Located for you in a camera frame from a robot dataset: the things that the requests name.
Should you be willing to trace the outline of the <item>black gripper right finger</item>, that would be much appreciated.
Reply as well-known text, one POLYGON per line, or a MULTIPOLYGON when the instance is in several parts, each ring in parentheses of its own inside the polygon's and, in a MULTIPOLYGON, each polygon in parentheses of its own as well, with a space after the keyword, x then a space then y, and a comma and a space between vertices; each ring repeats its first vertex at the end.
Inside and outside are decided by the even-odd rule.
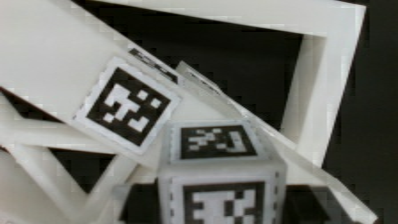
POLYGON ((285 187, 282 224, 355 224, 324 186, 285 187))

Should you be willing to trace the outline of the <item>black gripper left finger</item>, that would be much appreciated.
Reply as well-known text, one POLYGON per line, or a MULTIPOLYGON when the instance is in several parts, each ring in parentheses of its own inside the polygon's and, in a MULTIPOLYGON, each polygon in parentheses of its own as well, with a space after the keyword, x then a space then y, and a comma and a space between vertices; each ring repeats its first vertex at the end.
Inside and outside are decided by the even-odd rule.
POLYGON ((93 224, 159 224, 154 184, 118 185, 93 224))

